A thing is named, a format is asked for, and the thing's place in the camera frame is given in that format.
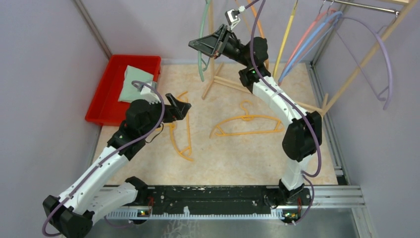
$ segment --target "white wall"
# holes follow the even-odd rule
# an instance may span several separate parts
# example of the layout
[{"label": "white wall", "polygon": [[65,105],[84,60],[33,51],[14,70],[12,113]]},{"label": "white wall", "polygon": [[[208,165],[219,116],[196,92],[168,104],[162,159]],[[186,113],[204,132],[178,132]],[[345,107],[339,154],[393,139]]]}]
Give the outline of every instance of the white wall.
[{"label": "white wall", "polygon": [[[367,4],[385,5],[367,0]],[[391,19],[386,13],[352,8],[349,16],[375,29]],[[394,71],[394,98],[383,111],[369,85],[359,76],[329,111],[338,133],[345,164],[353,184],[360,184],[380,238],[418,237],[420,196],[420,4],[385,42]],[[362,26],[344,22],[339,32],[358,60],[375,39]],[[317,69],[323,89],[335,93],[356,64],[335,37]],[[366,72],[378,91],[387,82],[383,55],[377,53]]]},{"label": "white wall", "polygon": [[0,32],[1,237],[42,237],[42,201],[90,162],[107,60],[70,0],[1,1]]},{"label": "white wall", "polygon": [[[205,0],[83,0],[114,54],[158,55],[164,62],[195,63],[197,52],[188,42],[198,38]],[[237,8],[234,0],[214,0],[214,30],[224,23],[224,13]],[[239,0],[243,5],[246,0]],[[260,17],[268,55],[275,61],[295,0],[267,0]],[[287,61],[297,42],[318,14],[322,1],[300,1],[282,60]],[[254,22],[247,10],[250,27]],[[234,32],[243,43],[250,34],[242,21]],[[315,51],[306,60],[313,58]]]}]

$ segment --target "beige floor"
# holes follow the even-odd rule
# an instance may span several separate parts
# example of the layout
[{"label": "beige floor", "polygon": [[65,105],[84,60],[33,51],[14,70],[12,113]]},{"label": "beige floor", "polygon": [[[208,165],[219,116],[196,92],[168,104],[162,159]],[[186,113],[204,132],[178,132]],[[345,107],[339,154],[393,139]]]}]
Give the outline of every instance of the beige floor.
[{"label": "beige floor", "polygon": [[[220,76],[238,80],[238,71],[243,66],[226,64]],[[120,184],[126,178],[137,176],[147,184],[153,185],[269,185],[278,184],[284,173],[287,156],[281,147],[284,132],[241,135],[213,136],[209,134],[220,121],[243,115],[239,108],[243,100],[249,100],[250,114],[275,116],[259,98],[219,84],[214,84],[207,98],[201,95],[209,80],[201,82],[197,65],[163,65],[158,90],[178,96],[188,91],[187,97],[192,104],[189,111],[192,139],[193,162],[180,157],[172,147],[169,128],[151,144],[147,144],[124,168],[110,179],[108,184]],[[304,64],[298,65],[285,79],[282,88],[296,101],[315,105],[315,98]],[[275,122],[265,119],[254,121],[236,120],[223,126],[226,132],[270,130]],[[117,127],[104,126],[99,138],[95,158],[99,156],[106,142]],[[174,132],[180,149],[187,146],[186,122],[178,121]],[[314,184],[337,184],[328,146],[321,146],[322,169],[318,177],[311,179]],[[316,170],[314,158],[308,172]]]}]

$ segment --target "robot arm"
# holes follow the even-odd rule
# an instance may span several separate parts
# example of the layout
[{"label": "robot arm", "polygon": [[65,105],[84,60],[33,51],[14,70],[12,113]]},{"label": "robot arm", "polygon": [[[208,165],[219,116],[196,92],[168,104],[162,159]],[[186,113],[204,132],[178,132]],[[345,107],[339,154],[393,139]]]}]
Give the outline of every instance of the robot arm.
[{"label": "robot arm", "polygon": [[[237,19],[238,12],[228,11],[226,14],[226,18],[232,26],[233,22],[231,19]],[[303,190],[304,180],[301,171],[306,170],[308,162],[311,160],[313,153],[316,152],[315,142],[300,114],[281,97],[277,96],[277,94],[282,94],[294,103],[277,83],[275,83],[270,72],[264,66],[263,62],[268,59],[267,40],[261,37],[254,38],[253,55],[256,66],[263,75],[264,80],[275,88],[277,92],[273,92],[267,87],[256,74],[251,63],[250,43],[243,45],[235,36],[235,33],[231,32],[230,28],[222,24],[213,34],[192,40],[188,45],[209,57],[217,58],[220,55],[224,55],[246,66],[245,69],[239,71],[239,78],[242,85],[252,94],[267,103],[287,128],[282,146],[289,160],[287,161],[286,173],[279,181],[279,194],[274,195],[272,198],[274,204],[284,204],[284,202],[293,200],[295,195]],[[318,112],[308,113],[296,103],[294,105],[306,115],[306,118],[315,131],[318,143],[321,144],[322,124],[320,114]]]},{"label": "robot arm", "polygon": [[[130,104],[126,111],[126,119],[108,141],[101,155],[83,175],[58,197],[50,195],[44,200],[43,207],[47,217],[51,217],[50,224],[64,236],[84,237],[92,226],[109,212],[125,204],[147,199],[147,193],[144,192],[147,185],[136,177],[128,178],[119,187],[97,196],[115,172],[146,145],[146,139],[127,146],[118,153],[117,148],[147,134],[158,123],[162,113],[161,103],[151,92],[145,90],[145,93],[147,100],[139,99]],[[184,119],[191,104],[176,100],[172,94],[166,94],[166,97],[170,105],[165,105],[162,122]]]}]

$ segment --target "yellow hanger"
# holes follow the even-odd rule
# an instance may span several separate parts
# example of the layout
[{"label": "yellow hanger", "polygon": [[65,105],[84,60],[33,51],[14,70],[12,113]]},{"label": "yellow hanger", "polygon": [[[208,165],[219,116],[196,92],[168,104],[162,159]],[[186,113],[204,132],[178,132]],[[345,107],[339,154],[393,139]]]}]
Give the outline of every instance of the yellow hanger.
[{"label": "yellow hanger", "polygon": [[[217,136],[233,136],[233,135],[249,135],[249,134],[262,134],[262,133],[273,133],[273,132],[282,132],[284,130],[284,126],[282,126],[281,128],[280,125],[283,125],[280,121],[280,119],[278,118],[274,118],[274,117],[270,117],[270,116],[265,116],[265,115],[249,115],[249,112],[246,108],[244,108],[244,103],[248,103],[249,105],[252,105],[252,103],[248,100],[244,100],[239,104],[239,107],[245,111],[245,115],[243,116],[237,116],[237,117],[232,117],[226,120],[223,120],[222,122],[219,122],[217,125],[215,125],[213,127],[213,129],[210,132],[210,138],[213,134],[217,135]],[[247,131],[247,132],[236,132],[236,133],[226,133],[223,131],[223,129],[220,127],[222,124],[231,121],[231,120],[236,120],[236,119],[242,119],[243,121],[251,121],[254,118],[265,118],[265,119],[271,119],[277,122],[277,125],[275,126],[275,128],[273,130],[262,130],[262,131]],[[214,131],[217,129],[219,129],[220,133],[214,133]]]},{"label": "yellow hanger", "polygon": [[[185,97],[185,100],[181,100],[181,97],[184,96],[185,94],[187,94],[188,92],[183,92],[181,93],[177,99],[179,101],[182,101],[184,103],[188,102],[188,98]],[[176,129],[176,124],[175,122],[172,122],[171,124],[169,124],[169,135],[172,141],[172,145],[173,148],[175,149],[175,151],[178,153],[179,156],[181,156],[182,158],[188,160],[188,161],[194,161],[194,159],[190,158],[189,156],[191,156],[191,154],[193,153],[193,148],[191,147],[191,134],[190,134],[190,116],[187,113],[187,136],[188,136],[188,146],[185,147],[185,149],[183,149],[182,151],[179,150],[178,146],[176,145],[176,141],[175,141],[175,136],[174,136],[174,130]]]}]

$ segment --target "folded cloth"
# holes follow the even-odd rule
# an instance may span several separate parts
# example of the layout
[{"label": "folded cloth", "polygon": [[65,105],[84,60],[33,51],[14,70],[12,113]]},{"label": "folded cloth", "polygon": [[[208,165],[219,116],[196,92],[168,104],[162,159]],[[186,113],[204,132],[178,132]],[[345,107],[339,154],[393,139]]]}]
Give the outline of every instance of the folded cloth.
[{"label": "folded cloth", "polygon": [[124,83],[122,85],[122,90],[119,95],[119,102],[128,102],[131,103],[137,99],[145,99],[139,92],[139,90],[131,85],[131,82],[137,80],[141,82],[150,82],[153,81],[153,74],[147,73],[141,69],[127,66],[124,73]]}]

